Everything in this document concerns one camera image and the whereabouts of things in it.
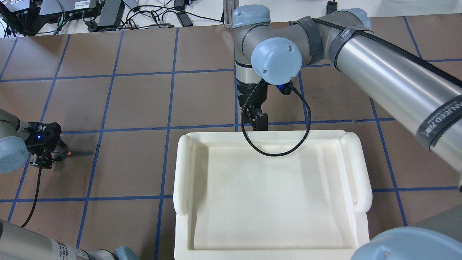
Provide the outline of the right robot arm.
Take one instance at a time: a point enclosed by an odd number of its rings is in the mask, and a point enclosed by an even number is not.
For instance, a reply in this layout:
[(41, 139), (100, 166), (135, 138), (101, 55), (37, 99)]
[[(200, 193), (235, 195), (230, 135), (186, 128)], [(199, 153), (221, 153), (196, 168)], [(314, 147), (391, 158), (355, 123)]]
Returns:
[(244, 5), (232, 21), (235, 64), (244, 71), (236, 78), (251, 87), (243, 111), (264, 84), (288, 89), (303, 64), (325, 58), (461, 174), (461, 80), (377, 37), (365, 11), (306, 16), (276, 31), (267, 7)]

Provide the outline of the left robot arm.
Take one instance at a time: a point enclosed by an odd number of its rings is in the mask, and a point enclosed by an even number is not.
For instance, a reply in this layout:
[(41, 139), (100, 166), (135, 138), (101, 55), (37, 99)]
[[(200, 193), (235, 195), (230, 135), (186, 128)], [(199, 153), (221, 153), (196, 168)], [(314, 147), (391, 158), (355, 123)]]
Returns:
[[(73, 153), (61, 139), (58, 123), (39, 123), (21, 120), (1, 110), (0, 124), (1, 173), (10, 173), (26, 163), (37, 167), (38, 180), (43, 169), (51, 169), (57, 161), (72, 156), (86, 156), (89, 152)], [(114, 253), (108, 250), (88, 252), (25, 228), (38, 201), (40, 185), (26, 221), (18, 226), (1, 220), (0, 255), (2, 260), (137, 260), (137, 255), (127, 246), (120, 246)]]

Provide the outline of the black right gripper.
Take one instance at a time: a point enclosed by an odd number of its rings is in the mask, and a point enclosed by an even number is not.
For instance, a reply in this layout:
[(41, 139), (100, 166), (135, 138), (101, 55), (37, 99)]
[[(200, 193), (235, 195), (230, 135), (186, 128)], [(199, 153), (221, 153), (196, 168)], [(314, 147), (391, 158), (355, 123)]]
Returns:
[(268, 115), (261, 108), (267, 100), (268, 83), (263, 80), (259, 83), (247, 84), (237, 80), (236, 89), (241, 112), (247, 99), (250, 98), (246, 108), (246, 123), (254, 125), (254, 131), (268, 131)]

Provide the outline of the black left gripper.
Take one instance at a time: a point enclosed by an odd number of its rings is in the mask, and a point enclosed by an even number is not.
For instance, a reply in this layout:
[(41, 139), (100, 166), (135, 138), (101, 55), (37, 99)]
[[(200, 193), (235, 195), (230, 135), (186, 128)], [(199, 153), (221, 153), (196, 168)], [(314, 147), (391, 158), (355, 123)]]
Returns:
[(53, 123), (30, 122), (26, 127), (30, 134), (26, 139), (26, 148), (29, 153), (34, 154), (30, 166), (42, 169), (51, 169), (53, 166), (53, 155), (47, 153), (41, 155), (43, 151), (53, 152), (58, 147), (67, 147), (66, 143), (61, 140), (61, 125)]

